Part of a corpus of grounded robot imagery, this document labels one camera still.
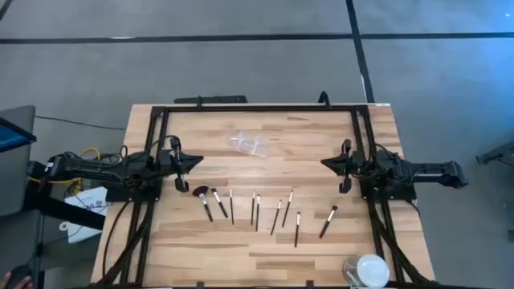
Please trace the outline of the clear plastic cup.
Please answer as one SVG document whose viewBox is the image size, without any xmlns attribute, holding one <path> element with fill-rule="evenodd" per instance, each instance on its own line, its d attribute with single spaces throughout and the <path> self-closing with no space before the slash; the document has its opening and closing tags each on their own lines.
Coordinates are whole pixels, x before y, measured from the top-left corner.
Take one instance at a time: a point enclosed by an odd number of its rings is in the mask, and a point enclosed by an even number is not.
<svg viewBox="0 0 514 289">
<path fill-rule="evenodd" d="M 389 282 L 390 269 L 378 255 L 354 255 L 345 260 L 342 274 L 353 287 L 382 289 Z"/>
</svg>

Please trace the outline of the black equipment base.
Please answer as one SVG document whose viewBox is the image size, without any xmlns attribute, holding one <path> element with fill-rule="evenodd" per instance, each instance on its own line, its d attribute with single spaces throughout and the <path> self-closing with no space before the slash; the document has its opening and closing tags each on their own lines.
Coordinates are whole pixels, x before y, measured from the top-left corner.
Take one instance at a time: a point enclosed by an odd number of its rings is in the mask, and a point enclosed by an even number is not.
<svg viewBox="0 0 514 289">
<path fill-rule="evenodd" d="M 491 161 L 514 166 L 514 140 L 504 143 L 487 153 L 477 155 L 476 160 L 481 165 L 486 165 Z"/>
</svg>

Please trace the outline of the fluffy round makeup brush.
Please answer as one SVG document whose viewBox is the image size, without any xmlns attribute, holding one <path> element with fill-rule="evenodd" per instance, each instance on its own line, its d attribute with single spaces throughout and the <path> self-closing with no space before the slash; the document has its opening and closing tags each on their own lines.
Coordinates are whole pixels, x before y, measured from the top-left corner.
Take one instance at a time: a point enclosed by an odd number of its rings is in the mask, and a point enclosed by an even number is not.
<svg viewBox="0 0 514 289">
<path fill-rule="evenodd" d="M 335 214 L 335 212 L 337 210 L 338 210 L 338 206 L 336 206 L 336 205 L 332 206 L 330 214 L 328 215 L 328 217 L 327 217 L 327 219 L 326 219 L 326 221 L 324 223 L 324 226 L 323 226 L 323 228 L 322 228 L 322 230 L 321 230 L 321 232 L 319 234 L 319 238 L 320 239 L 322 239 L 324 237 L 324 235 L 325 235 L 325 233 L 326 233 L 326 231 L 327 231 L 327 229 L 328 229 L 328 227 L 329 227 L 329 225 L 330 225 L 330 223 L 332 221 L 332 217 L 333 217 L 333 215 Z"/>
</svg>

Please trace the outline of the blue screen monitor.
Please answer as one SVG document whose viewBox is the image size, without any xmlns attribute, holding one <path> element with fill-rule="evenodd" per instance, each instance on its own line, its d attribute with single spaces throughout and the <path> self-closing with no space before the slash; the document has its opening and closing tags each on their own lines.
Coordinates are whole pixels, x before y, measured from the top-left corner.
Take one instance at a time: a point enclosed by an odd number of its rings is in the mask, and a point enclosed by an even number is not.
<svg viewBox="0 0 514 289">
<path fill-rule="evenodd" d="M 35 135 L 0 117 L 0 153 L 31 145 L 36 141 Z"/>
</svg>

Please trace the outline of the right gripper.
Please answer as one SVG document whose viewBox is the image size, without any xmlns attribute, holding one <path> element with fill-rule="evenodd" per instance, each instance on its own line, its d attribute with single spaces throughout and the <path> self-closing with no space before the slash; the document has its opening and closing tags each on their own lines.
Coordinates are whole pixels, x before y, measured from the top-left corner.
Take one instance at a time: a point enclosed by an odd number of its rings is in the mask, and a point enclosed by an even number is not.
<svg viewBox="0 0 514 289">
<path fill-rule="evenodd" d="M 341 174 L 341 165 L 340 162 L 343 165 L 342 169 L 342 176 L 343 181 L 340 185 L 340 192 L 341 193 L 348 193 L 352 189 L 352 179 L 350 178 L 350 175 L 356 174 L 359 175 L 359 173 L 351 173 L 349 168 L 349 160 L 353 152 L 351 152 L 352 148 L 352 141 L 350 139 L 346 139 L 343 142 L 342 145 L 342 155 L 341 157 L 331 157 L 327 159 L 321 160 L 321 164 L 332 170 L 335 174 Z"/>
</svg>

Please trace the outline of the person's hand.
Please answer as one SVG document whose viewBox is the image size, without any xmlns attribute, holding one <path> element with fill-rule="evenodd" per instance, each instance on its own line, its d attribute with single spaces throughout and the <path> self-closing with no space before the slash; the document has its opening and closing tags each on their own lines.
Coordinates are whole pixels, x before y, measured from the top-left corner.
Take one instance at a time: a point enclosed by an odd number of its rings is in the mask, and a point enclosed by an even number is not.
<svg viewBox="0 0 514 289">
<path fill-rule="evenodd" d="M 16 277 L 12 272 L 7 272 L 0 281 L 0 289 L 33 289 L 30 276 Z"/>
</svg>

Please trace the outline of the clear acrylic brush organizer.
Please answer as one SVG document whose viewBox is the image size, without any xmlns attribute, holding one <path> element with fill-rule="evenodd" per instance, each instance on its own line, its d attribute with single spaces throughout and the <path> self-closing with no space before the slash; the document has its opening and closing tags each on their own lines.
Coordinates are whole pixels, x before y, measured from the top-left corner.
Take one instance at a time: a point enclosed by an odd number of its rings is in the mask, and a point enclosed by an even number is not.
<svg viewBox="0 0 514 289">
<path fill-rule="evenodd" d="M 258 130 L 232 130 L 226 133 L 225 142 L 234 151 L 248 156 L 267 157 L 269 137 Z"/>
</svg>

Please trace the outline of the white paper sheet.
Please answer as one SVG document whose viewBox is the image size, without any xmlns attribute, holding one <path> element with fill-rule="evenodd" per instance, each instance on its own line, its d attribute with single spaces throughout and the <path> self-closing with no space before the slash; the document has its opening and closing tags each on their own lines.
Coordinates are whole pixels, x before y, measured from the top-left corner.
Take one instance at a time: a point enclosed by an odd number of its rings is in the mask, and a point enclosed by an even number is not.
<svg viewBox="0 0 514 289">
<path fill-rule="evenodd" d="M 79 192 L 72 197 L 66 197 L 64 201 L 68 205 L 77 206 L 105 217 L 108 212 L 108 207 L 110 206 L 110 203 L 106 201 L 107 192 L 107 189 L 104 187 L 96 187 Z M 59 225 L 59 229 L 67 233 L 67 241 L 69 244 L 76 244 L 101 234 L 101 230 L 70 222 L 62 222 Z"/>
</svg>

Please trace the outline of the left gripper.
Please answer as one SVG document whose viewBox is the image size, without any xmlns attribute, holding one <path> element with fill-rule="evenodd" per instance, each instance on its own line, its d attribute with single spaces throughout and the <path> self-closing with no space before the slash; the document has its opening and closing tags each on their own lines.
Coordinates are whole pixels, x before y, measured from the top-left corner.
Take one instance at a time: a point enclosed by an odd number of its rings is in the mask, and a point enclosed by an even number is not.
<svg viewBox="0 0 514 289">
<path fill-rule="evenodd" d="M 180 139 L 178 137 L 165 137 L 164 140 L 166 139 L 169 140 L 170 148 L 165 149 L 163 144 L 157 146 L 155 166 L 163 176 L 175 174 L 177 176 L 174 181 L 176 190 L 179 192 L 188 192 L 189 185 L 185 180 L 184 174 L 189 173 L 195 166 L 202 162 L 203 156 L 184 155 L 182 164 L 182 144 Z M 169 171 L 168 173 L 163 173 L 160 171 L 158 167 L 158 154 L 160 151 L 169 151 L 173 158 L 173 172 Z"/>
</svg>

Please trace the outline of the black mount bar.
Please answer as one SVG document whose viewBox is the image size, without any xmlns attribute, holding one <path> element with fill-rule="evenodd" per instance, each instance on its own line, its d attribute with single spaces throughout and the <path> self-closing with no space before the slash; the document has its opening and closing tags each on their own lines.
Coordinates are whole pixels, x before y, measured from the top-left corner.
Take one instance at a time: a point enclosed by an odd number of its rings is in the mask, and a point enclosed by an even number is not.
<svg viewBox="0 0 514 289">
<path fill-rule="evenodd" d="M 175 104 L 194 104 L 202 106 L 203 104 L 247 104 L 245 95 L 234 96 L 196 96 L 190 98 L 177 98 L 173 101 Z"/>
</svg>

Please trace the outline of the fan makeup brush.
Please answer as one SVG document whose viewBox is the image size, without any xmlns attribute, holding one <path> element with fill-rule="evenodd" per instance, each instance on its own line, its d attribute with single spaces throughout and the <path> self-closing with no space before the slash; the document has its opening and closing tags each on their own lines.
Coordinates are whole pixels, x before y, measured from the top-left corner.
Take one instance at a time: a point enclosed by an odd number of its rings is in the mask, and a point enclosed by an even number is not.
<svg viewBox="0 0 514 289">
<path fill-rule="evenodd" d="M 210 212 L 210 208 L 207 204 L 207 200 L 206 200 L 206 193 L 208 191 L 209 187 L 207 185 L 201 185 L 197 188 L 194 189 L 194 191 L 192 192 L 192 194 L 195 196 L 195 197 L 198 197 L 200 199 L 200 201 L 202 202 L 202 205 L 206 211 L 206 215 L 207 217 L 209 218 L 210 222 L 213 222 L 214 219 L 212 217 L 212 213 Z"/>
</svg>

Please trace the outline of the black stand leg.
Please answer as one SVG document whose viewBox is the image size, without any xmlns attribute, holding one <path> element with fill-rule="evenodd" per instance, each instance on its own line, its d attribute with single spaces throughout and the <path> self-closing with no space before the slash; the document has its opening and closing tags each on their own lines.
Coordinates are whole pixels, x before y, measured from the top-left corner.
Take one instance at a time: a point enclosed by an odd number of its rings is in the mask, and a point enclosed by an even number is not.
<svg viewBox="0 0 514 289">
<path fill-rule="evenodd" d="M 24 209 L 38 210 L 41 214 L 88 228 L 102 230 L 105 216 L 91 210 L 67 204 L 43 194 L 30 194 L 25 197 Z"/>
</svg>

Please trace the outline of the medium makeup brush silver ferrule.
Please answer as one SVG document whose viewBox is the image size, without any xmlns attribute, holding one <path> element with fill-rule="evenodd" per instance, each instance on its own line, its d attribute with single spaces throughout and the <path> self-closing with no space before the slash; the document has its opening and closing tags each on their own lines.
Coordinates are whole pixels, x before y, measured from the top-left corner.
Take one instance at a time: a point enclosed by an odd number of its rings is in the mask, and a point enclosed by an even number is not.
<svg viewBox="0 0 514 289">
<path fill-rule="evenodd" d="M 214 195 L 214 199 L 218 203 L 218 206 L 219 206 L 220 210 L 222 211 L 224 218 L 228 218 L 228 213 L 226 211 L 225 206 L 222 203 L 222 199 L 220 198 L 218 191 L 216 190 L 216 188 L 211 188 L 210 191 Z"/>
</svg>

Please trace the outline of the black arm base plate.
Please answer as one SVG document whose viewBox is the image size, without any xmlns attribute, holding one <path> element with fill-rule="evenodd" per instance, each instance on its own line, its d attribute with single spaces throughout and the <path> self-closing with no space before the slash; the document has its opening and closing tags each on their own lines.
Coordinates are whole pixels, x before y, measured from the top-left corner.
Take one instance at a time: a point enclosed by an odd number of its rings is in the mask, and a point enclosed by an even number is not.
<svg viewBox="0 0 514 289">
<path fill-rule="evenodd" d="M 106 201 L 109 202 L 148 202 L 158 201 L 161 197 L 162 180 L 143 181 L 140 184 L 128 186 L 120 183 L 102 182 L 107 189 Z"/>
<path fill-rule="evenodd" d="M 361 196 L 363 199 L 371 199 L 375 203 L 383 200 L 413 201 L 417 194 L 413 186 L 406 186 L 402 183 L 377 183 L 371 181 L 360 181 Z"/>
</svg>

